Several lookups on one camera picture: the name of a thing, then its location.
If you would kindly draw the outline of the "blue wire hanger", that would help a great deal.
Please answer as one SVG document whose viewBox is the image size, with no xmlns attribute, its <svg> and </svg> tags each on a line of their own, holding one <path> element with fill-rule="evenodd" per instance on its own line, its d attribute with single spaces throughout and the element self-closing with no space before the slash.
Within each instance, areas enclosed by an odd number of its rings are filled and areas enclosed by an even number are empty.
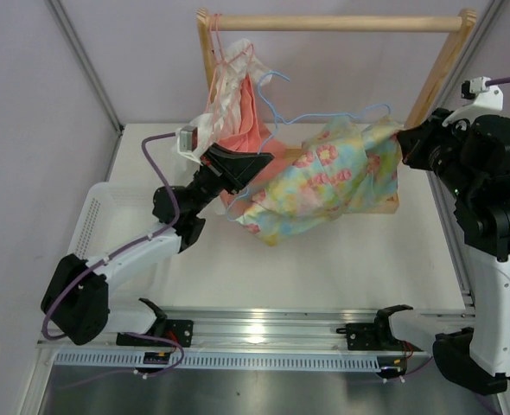
<svg viewBox="0 0 510 415">
<path fill-rule="evenodd" d="M 270 135 L 268 135 L 268 137 L 261 138 L 259 140 L 258 144 L 255 144 L 254 153 L 256 155 L 262 154 L 263 152 L 271 153 L 270 148 L 267 149 L 267 147 L 269 145 L 269 142 L 271 142 L 275 138 L 275 136 L 278 134 L 279 127 L 282 125 L 284 125 L 284 126 L 293 125 L 300 121 L 308 120 L 308 121 L 328 121 L 325 124 L 321 123 L 322 126 L 325 126 L 325 127 L 329 127 L 329 126 L 331 127 L 331 126 L 335 126 L 335 125 L 341 125 L 341 126 L 347 125 L 348 127 L 352 127 L 352 126 L 356 127 L 356 126 L 358 126 L 358 124 L 361 124 L 361 123 L 362 124 L 366 123 L 368 125 L 371 121 L 367 120 L 366 116 L 369 112 L 373 112 L 374 110 L 384 109 L 386 111 L 386 116 L 390 116 L 392 114 L 392 108 L 390 105 L 388 105 L 387 103 L 378 103 L 378 104 L 370 105 L 370 106 L 364 108 L 359 114 L 352 114 L 352 113 L 348 113 L 348 112 L 306 113 L 306 114 L 302 114 L 296 118 L 293 118 L 291 120 L 286 120 L 278 112 L 276 107 L 264 96 L 264 94 L 262 92 L 263 84 L 266 81 L 270 81 L 273 76 L 282 78 L 283 80 L 290 81 L 290 78 L 288 76 L 286 76 L 285 74 L 280 73 L 278 71 L 270 71 L 270 72 L 267 72 L 264 75 L 262 75 L 262 77 L 260 78 L 260 80 L 258 81 L 258 83 L 256 85 L 256 92 L 257 92 L 258 96 L 263 101 L 263 103 L 271 110 L 272 122 L 274 124 L 274 129 L 270 133 Z M 234 207 L 239 208 L 239 201 L 242 201 L 244 199 L 247 201 L 248 196 L 250 196 L 253 193 L 251 191 L 255 189 L 254 186 L 255 185 L 253 184 L 252 188 L 250 188 L 249 185 L 246 185 L 246 187 L 244 189 L 242 189 L 241 193 L 235 195 L 231 199 L 230 202 L 226 202 L 226 203 L 223 202 L 223 204 L 226 205 L 226 210 L 225 210 L 224 215 L 229 221 L 233 221 L 233 220 L 235 220 L 236 217 L 240 216 L 240 214 L 233 213 L 233 208 Z"/>
</svg>

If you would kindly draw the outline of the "floral pastel skirt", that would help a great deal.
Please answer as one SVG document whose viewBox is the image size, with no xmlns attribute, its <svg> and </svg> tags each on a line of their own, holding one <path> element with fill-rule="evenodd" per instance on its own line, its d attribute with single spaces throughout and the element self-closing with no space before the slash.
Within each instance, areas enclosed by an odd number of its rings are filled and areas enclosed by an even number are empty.
<svg viewBox="0 0 510 415">
<path fill-rule="evenodd" d="M 233 221 L 275 246 L 344 214 L 396 213 L 402 129 L 389 117 L 366 128 L 332 118 L 286 169 L 234 204 Z"/>
</svg>

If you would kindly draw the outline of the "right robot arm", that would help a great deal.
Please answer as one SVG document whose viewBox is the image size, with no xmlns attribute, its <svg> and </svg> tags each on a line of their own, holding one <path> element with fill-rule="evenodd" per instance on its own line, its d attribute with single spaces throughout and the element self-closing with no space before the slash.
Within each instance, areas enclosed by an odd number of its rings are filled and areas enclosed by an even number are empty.
<svg viewBox="0 0 510 415">
<path fill-rule="evenodd" d="M 510 118 L 450 122 L 437 108 L 397 135 L 403 162 L 429 171 L 455 200 L 454 216 L 474 260 L 475 324 L 431 344 L 447 380 L 487 396 L 510 381 Z"/>
</svg>

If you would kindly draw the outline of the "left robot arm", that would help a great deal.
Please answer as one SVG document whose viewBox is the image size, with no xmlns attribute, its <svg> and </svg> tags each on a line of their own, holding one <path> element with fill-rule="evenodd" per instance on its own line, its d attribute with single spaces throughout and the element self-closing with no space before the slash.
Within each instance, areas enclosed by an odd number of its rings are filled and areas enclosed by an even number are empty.
<svg viewBox="0 0 510 415">
<path fill-rule="evenodd" d="M 270 153 L 244 153 L 213 144 L 186 186 L 168 183 L 153 195 L 157 221 L 146 234 L 90 259 L 71 253 L 58 263 L 41 310 L 61 336 L 81 346 L 102 333 L 136 335 L 155 346 L 166 335 L 164 312 L 147 298 L 119 304 L 114 291 L 137 273 L 185 251 L 205 225 L 200 212 L 221 192 L 236 194 L 273 160 Z"/>
</svg>

